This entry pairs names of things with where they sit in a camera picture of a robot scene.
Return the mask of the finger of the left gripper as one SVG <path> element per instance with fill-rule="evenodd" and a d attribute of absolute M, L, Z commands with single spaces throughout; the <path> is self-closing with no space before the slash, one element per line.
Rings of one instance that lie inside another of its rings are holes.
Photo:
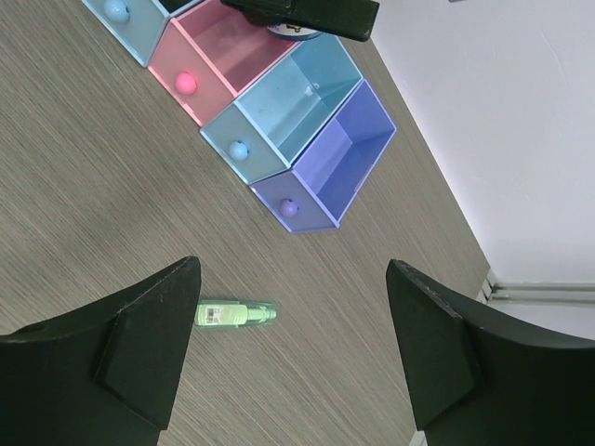
<path fill-rule="evenodd" d="M 367 0 L 222 1 L 254 25 L 291 25 L 366 42 L 380 4 Z"/>

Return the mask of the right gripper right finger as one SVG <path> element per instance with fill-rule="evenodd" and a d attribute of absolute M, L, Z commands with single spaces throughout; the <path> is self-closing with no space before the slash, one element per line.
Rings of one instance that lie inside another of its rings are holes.
<path fill-rule="evenodd" d="M 594 344 L 513 318 L 402 260 L 386 271 L 415 424 L 430 445 L 590 445 Z"/>

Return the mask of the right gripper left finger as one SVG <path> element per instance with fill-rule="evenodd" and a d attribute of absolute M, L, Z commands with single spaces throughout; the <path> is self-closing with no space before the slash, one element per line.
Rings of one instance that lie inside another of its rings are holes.
<path fill-rule="evenodd" d="M 201 290 L 187 256 L 1 338 L 5 445 L 154 445 L 168 428 Z"/>

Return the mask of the blue plastic bin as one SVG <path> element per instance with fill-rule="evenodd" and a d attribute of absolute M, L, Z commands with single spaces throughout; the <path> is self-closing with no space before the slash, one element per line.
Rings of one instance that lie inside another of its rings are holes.
<path fill-rule="evenodd" d="M 247 185 L 289 169 L 361 83 L 339 38 L 298 43 L 200 133 Z"/>

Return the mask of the pink plastic bin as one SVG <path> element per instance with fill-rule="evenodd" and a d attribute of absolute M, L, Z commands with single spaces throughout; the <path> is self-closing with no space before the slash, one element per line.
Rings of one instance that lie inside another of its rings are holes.
<path fill-rule="evenodd" d="M 202 126 L 296 45 L 219 1 L 204 1 L 168 22 L 148 69 Z"/>

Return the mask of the purple plastic bin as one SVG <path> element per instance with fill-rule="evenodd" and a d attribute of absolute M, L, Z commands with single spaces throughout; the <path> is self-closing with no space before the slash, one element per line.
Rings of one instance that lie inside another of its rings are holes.
<path fill-rule="evenodd" d="M 250 190 L 291 233 L 334 230 L 396 131 L 362 80 L 287 171 Z"/>

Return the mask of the light blue end bin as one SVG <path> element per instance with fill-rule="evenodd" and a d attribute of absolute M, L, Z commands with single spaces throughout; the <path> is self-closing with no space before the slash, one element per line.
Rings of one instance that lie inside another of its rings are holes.
<path fill-rule="evenodd" d="M 143 68 L 167 23 L 201 0 L 83 0 L 83 4 Z"/>

